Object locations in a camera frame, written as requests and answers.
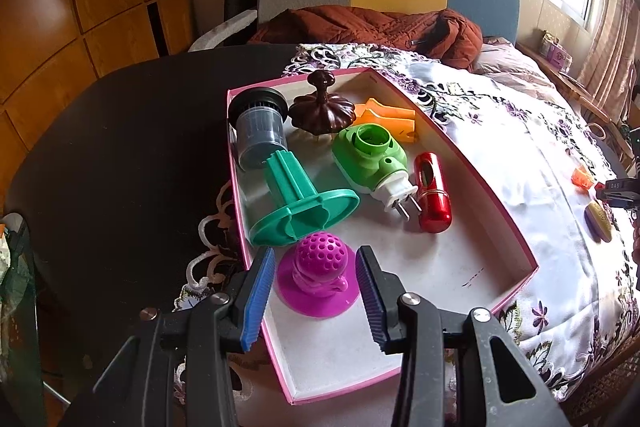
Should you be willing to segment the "beige curtain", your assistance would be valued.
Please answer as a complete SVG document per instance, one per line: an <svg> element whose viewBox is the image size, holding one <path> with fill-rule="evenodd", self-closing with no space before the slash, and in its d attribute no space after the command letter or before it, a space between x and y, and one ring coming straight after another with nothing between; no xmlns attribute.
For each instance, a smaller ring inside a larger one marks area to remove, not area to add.
<svg viewBox="0 0 640 427"><path fill-rule="evenodd" d="M634 0L599 1L578 81L591 94L593 104L619 124L628 117L637 80L639 8Z"/></svg>

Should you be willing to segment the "grey cylinder with black cap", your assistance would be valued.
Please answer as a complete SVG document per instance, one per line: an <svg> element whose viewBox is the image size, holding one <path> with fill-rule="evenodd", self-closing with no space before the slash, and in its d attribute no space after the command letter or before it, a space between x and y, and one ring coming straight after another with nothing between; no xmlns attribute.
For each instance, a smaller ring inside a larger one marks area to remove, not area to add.
<svg viewBox="0 0 640 427"><path fill-rule="evenodd" d="M284 133L288 104L279 91L254 87L240 92L229 104L228 118L243 170L262 168L274 152L288 150Z"/></svg>

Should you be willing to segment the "pink pillow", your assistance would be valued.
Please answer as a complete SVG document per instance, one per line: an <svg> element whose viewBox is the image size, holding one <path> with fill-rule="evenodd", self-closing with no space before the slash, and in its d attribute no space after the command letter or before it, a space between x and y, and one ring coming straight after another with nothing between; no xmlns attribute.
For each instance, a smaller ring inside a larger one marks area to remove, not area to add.
<svg viewBox="0 0 640 427"><path fill-rule="evenodd" d="M502 37L484 39L471 72L538 100L554 101L558 95L537 63Z"/></svg>

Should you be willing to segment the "rust brown quilted jacket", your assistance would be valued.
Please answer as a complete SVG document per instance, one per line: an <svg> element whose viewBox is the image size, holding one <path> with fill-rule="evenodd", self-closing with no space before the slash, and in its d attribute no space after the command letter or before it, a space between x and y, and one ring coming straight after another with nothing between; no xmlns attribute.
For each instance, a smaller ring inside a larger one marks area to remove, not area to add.
<svg viewBox="0 0 640 427"><path fill-rule="evenodd" d="M457 69L470 68L483 45L480 26L444 9L418 14L354 6L287 9L257 27L251 43L364 43L412 51Z"/></svg>

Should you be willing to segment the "orange cube block toy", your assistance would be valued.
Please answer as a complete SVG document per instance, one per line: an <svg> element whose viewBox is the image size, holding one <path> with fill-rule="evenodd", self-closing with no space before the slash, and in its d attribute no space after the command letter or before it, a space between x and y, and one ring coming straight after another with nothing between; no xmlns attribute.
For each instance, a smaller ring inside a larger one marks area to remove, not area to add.
<svg viewBox="0 0 640 427"><path fill-rule="evenodd" d="M591 173L584 165L580 165L579 167L576 167L574 169L572 175L570 176L570 181L572 181L572 183L577 188L579 188L579 190L585 192L588 192L590 188L593 187L594 184L596 184L593 176L591 176Z"/></svg>

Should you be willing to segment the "orange plastic clip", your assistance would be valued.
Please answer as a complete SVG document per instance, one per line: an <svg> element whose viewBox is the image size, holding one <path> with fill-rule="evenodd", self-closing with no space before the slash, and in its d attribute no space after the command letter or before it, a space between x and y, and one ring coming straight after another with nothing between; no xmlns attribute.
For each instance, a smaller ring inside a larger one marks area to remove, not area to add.
<svg viewBox="0 0 640 427"><path fill-rule="evenodd" d="M379 124L401 143L414 143L416 135L416 112L410 108L389 106L375 98L355 105L354 124Z"/></svg>

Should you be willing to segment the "teal green plastic stand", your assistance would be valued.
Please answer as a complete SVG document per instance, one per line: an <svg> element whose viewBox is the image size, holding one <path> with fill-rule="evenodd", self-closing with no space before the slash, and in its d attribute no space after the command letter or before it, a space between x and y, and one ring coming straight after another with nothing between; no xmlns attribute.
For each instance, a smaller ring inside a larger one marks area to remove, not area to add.
<svg viewBox="0 0 640 427"><path fill-rule="evenodd" d="M277 150L266 161L264 178L274 209L250 228L253 246L288 246L348 218L360 197L351 188L318 192L297 157Z"/></svg>

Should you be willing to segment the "yellow perforated oval case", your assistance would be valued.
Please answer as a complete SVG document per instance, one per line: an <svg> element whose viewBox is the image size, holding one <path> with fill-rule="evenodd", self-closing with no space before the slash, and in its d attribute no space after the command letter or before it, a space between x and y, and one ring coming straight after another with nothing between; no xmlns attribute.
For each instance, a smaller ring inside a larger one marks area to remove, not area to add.
<svg viewBox="0 0 640 427"><path fill-rule="evenodd" d="M604 208L596 201L590 200L584 210L586 225L596 241L610 243L612 241L612 225Z"/></svg>

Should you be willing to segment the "wooden side shelf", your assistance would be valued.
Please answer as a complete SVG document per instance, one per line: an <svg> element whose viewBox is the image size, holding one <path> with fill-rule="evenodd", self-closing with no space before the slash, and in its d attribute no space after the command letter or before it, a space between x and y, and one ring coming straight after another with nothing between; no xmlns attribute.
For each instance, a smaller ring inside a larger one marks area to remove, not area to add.
<svg viewBox="0 0 640 427"><path fill-rule="evenodd" d="M620 129L617 128L615 122L593 103L590 93L580 87L572 77L557 70L544 57L525 44L517 42L515 47L537 63L544 75L551 80L556 90L560 92L560 95L565 98L575 112L582 115L585 120L594 121L604 129L604 141L617 154L623 167L629 169L634 163L634 155L632 155L630 145L620 133Z"/></svg>

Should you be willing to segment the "magenta perforated ball toy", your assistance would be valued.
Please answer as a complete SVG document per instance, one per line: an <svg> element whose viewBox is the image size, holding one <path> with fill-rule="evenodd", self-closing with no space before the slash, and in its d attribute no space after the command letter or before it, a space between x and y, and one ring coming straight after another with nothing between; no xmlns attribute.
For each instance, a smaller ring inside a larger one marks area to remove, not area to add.
<svg viewBox="0 0 640 427"><path fill-rule="evenodd" d="M308 234L280 260L277 293L290 309L306 317L337 317L359 296L354 251L329 232Z"/></svg>

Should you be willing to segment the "white floral embroidered tablecloth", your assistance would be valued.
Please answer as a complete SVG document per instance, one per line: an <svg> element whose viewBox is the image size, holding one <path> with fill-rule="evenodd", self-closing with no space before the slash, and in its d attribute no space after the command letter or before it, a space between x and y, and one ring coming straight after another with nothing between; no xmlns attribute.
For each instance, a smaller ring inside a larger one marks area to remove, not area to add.
<svg viewBox="0 0 640 427"><path fill-rule="evenodd" d="M639 332L630 216L611 211L613 237L597 242L584 218L589 198L570 183L577 167L613 176L585 121L551 88L375 44L302 44L278 72L363 67L434 112L510 212L539 270L500 322L555 399L574 397Z"/></svg>

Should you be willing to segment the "green plug-in device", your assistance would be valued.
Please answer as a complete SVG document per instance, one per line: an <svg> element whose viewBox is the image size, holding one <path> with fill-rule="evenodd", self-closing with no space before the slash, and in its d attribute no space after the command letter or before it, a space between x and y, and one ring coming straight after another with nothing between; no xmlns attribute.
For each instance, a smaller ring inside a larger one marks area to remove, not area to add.
<svg viewBox="0 0 640 427"><path fill-rule="evenodd" d="M352 188L380 202L386 212L395 210L406 221L407 200L420 211L418 187L410 181L405 150L380 124L355 124L337 133L332 155Z"/></svg>

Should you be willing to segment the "pink shallow cardboard box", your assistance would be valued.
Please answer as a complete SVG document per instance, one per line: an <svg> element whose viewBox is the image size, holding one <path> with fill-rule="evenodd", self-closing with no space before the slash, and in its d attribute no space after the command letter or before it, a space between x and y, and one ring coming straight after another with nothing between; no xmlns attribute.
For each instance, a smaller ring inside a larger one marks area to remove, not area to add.
<svg viewBox="0 0 640 427"><path fill-rule="evenodd" d="M421 232L416 208L411 221L397 211L384 212L369 195L358 209L330 232L354 251L370 245L381 268L393 272L408 291L439 309L466 315L476 307L497 312L538 270L522 233L494 191L435 121L420 111L411 96L373 69L334 72L332 87L353 102L379 102L416 111L418 142L405 150L413 157L434 152L451 199L452 225L445 232ZM228 128L231 187L239 223L242 254L247 265L257 248L250 227L276 205L264 175L244 172L235 160L234 130ZM289 122L284 125L288 147L296 155L318 192L348 187L334 165L331 143L305 138ZM293 405L344 395L384 381L400 369L400 355L383 355L372 339L362 300L337 317L313 319L287 306L273 289L262 321L267 349L286 401Z"/></svg>

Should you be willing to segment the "red metallic capsule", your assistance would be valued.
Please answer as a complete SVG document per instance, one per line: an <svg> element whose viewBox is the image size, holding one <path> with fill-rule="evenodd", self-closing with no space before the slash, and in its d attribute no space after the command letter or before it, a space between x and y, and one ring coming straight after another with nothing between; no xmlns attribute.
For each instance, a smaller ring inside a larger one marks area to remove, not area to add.
<svg viewBox="0 0 640 427"><path fill-rule="evenodd" d="M451 225L452 209L438 156L434 152L419 154L414 158L413 170L421 208L420 228L427 233L442 233Z"/></svg>

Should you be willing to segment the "dark brown flower-shaped lid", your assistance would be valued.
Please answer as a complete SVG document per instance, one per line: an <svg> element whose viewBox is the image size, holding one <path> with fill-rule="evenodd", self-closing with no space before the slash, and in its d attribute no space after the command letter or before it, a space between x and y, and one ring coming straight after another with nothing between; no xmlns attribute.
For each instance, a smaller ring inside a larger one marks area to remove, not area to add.
<svg viewBox="0 0 640 427"><path fill-rule="evenodd" d="M296 96L288 108L294 128L318 136L341 132L354 123L355 104L343 95L329 91L335 83L332 72L317 69L308 75L307 82L316 91Z"/></svg>

